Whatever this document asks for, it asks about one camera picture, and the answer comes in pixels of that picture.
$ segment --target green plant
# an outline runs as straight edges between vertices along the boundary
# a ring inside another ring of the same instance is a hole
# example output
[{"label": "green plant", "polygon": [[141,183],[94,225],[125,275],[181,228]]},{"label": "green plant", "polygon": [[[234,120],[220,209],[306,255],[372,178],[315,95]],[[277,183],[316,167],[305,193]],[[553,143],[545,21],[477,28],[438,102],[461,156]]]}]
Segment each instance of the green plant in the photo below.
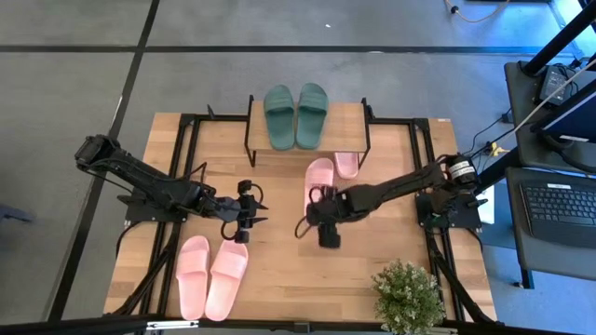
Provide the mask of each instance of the green plant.
[{"label": "green plant", "polygon": [[375,305],[376,315],[384,321],[381,328],[385,331],[428,334],[445,317],[437,278],[425,268],[393,261],[374,275],[372,281],[372,289],[380,295]]}]

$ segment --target wooden tabletop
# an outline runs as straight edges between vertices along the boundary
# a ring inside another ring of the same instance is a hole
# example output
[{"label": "wooden tabletop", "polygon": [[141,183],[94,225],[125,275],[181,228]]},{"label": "wooden tabletop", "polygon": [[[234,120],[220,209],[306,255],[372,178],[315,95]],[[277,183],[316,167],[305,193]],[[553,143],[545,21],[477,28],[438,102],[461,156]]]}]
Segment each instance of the wooden tabletop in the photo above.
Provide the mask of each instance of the wooden tabletop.
[{"label": "wooden tabletop", "polygon": [[[317,152],[365,152],[364,106],[359,102],[330,102],[322,134],[320,146],[315,150]],[[249,148],[260,153],[275,152],[269,140],[262,101],[252,102]],[[291,153],[296,151],[302,151],[302,149],[296,146],[291,150]]]},{"label": "wooden tabletop", "polygon": [[[143,158],[146,163],[168,171],[179,119],[179,114],[156,115]],[[435,155],[455,153],[451,122],[429,122]],[[264,204],[270,208],[259,213],[269,220],[251,229],[247,245],[249,266],[229,319],[377,321],[373,309],[377,297],[370,289],[371,275],[395,259],[411,261],[428,270],[427,247],[423,231],[416,224],[413,195],[385,203],[365,220],[339,225],[340,249],[320,248],[314,231],[297,240],[293,229],[304,214],[305,170],[323,154],[272,152],[261,154],[259,164],[251,167],[244,152],[244,129],[241,122],[202,122],[193,165],[208,162],[205,182],[217,189],[218,196],[236,196],[238,181],[253,180],[263,187]],[[422,134],[418,135],[422,145]],[[407,127],[371,125],[371,145],[358,177],[343,181],[336,176],[336,185],[342,188],[356,183],[379,183],[413,171]],[[147,222],[124,237],[104,307],[106,313],[119,307],[141,281],[155,232],[156,224]],[[450,233],[459,280],[483,312],[496,319],[478,241],[465,230],[452,229]],[[190,216],[183,224],[179,246],[194,235],[209,239],[214,258],[222,242],[220,223]],[[441,282],[447,315],[454,318],[448,283],[444,277]],[[158,287],[154,288],[150,310],[153,312]],[[166,314],[180,317],[175,278]]]}]

